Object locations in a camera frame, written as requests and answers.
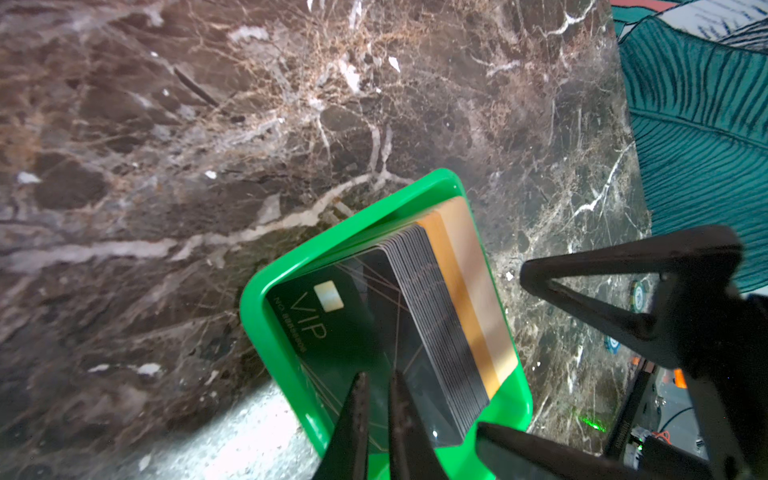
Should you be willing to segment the round sticker marker far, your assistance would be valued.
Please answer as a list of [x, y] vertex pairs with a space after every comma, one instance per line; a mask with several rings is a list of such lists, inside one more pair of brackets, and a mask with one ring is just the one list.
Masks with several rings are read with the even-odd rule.
[[617, 354], [620, 349], [620, 343], [610, 336], [604, 338], [604, 346], [611, 354]]

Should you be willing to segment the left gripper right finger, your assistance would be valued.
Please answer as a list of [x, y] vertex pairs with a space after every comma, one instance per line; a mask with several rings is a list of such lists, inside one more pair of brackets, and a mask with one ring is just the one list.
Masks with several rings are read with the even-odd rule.
[[389, 385], [390, 478], [442, 479], [442, 468], [418, 414], [403, 374], [395, 370]]

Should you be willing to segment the stack of black cards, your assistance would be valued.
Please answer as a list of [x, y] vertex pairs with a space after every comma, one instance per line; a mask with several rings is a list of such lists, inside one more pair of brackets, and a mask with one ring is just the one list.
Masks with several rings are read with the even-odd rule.
[[392, 267], [421, 341], [420, 351], [408, 354], [398, 369], [433, 444], [457, 446], [489, 397], [426, 230], [408, 224], [378, 247]]

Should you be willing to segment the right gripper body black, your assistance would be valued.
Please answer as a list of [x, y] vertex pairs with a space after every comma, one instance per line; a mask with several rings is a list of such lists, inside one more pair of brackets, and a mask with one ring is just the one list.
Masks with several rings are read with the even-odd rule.
[[687, 382], [717, 479], [767, 476], [767, 299], [659, 285], [660, 365]]

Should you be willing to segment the black front mounting rail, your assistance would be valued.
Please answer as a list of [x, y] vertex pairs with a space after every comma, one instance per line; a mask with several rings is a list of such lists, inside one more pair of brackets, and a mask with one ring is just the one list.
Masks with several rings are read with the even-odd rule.
[[613, 460], [621, 460], [623, 458], [623, 452], [629, 440], [631, 429], [635, 424], [635, 417], [644, 402], [643, 398], [655, 369], [656, 365], [653, 362], [647, 359], [640, 361], [636, 375], [628, 388], [626, 399], [608, 437], [603, 451], [604, 457]]

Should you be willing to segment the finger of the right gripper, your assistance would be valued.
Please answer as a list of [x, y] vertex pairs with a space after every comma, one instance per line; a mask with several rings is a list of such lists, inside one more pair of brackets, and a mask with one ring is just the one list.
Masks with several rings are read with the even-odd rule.
[[[667, 368], [689, 369], [725, 340], [731, 277], [743, 245], [724, 225], [652, 236], [597, 250], [526, 261], [529, 294]], [[567, 285], [577, 277], [620, 277], [624, 299], [590, 296]]]
[[526, 432], [481, 422], [475, 451], [497, 479], [653, 479], [616, 461]]

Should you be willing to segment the gold credit card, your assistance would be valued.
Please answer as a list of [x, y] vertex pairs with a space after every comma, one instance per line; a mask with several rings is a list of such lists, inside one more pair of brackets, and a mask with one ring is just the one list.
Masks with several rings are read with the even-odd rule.
[[493, 398], [518, 359], [468, 203], [454, 197], [416, 223], [426, 232], [485, 393]]

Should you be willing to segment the orange connector clip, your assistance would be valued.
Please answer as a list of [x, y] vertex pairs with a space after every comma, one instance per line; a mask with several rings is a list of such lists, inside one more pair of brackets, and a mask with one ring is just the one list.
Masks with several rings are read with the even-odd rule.
[[681, 369], [673, 370], [673, 383], [677, 388], [687, 389], [687, 383]]

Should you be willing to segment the round sticker marker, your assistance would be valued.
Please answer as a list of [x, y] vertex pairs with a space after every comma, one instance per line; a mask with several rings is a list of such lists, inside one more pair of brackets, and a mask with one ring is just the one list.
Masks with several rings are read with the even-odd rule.
[[646, 289], [641, 281], [633, 281], [630, 287], [630, 308], [632, 312], [644, 311], [647, 300]]
[[610, 336], [604, 338], [604, 346], [611, 354], [617, 354], [620, 349], [620, 343]]

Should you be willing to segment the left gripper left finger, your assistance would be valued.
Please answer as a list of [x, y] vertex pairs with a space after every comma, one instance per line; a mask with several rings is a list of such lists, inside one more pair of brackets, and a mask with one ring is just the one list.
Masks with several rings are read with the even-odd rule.
[[313, 480], [365, 480], [368, 475], [370, 379], [358, 372]]

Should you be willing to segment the dark green VIP card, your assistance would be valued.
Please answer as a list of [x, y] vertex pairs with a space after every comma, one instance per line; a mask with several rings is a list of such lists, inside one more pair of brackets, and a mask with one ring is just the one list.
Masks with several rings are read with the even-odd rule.
[[387, 452], [390, 378], [421, 341], [386, 254], [370, 248], [319, 267], [267, 299], [332, 419], [353, 377], [369, 375], [370, 450]]

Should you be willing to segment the round sticker marker near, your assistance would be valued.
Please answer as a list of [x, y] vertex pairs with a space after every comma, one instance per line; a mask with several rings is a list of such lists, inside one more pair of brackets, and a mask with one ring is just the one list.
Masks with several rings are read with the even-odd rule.
[[647, 300], [646, 289], [641, 281], [633, 281], [630, 287], [630, 308], [632, 312], [644, 311]]

